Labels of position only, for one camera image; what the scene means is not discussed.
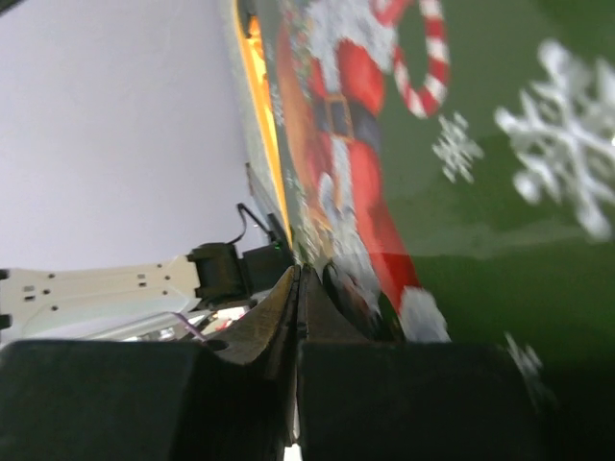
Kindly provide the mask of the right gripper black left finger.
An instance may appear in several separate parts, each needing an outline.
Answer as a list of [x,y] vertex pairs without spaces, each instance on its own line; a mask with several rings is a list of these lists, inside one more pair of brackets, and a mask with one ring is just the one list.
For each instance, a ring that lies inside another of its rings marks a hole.
[[1,354],[5,460],[280,460],[301,270],[204,342],[22,340]]

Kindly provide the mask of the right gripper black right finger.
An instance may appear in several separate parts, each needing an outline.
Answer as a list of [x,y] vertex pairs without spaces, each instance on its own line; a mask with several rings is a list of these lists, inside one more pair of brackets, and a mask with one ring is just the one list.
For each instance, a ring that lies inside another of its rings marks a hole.
[[544,460],[522,375],[501,347],[374,342],[301,272],[298,410],[306,460]]

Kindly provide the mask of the gold tin lid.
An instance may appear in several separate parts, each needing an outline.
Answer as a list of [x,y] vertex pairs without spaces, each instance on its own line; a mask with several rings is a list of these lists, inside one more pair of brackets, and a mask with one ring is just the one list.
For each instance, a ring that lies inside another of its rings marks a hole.
[[614,5],[257,1],[295,254],[374,342],[503,348],[614,456]]

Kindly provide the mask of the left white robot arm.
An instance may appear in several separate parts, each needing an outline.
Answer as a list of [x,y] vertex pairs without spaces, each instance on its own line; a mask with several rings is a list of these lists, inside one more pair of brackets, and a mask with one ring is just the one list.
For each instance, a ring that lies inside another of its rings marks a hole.
[[81,271],[11,268],[1,272],[1,344],[50,338],[81,324],[85,337],[138,336],[197,307],[245,304],[271,289],[294,263],[282,243],[239,254],[208,243],[162,262]]

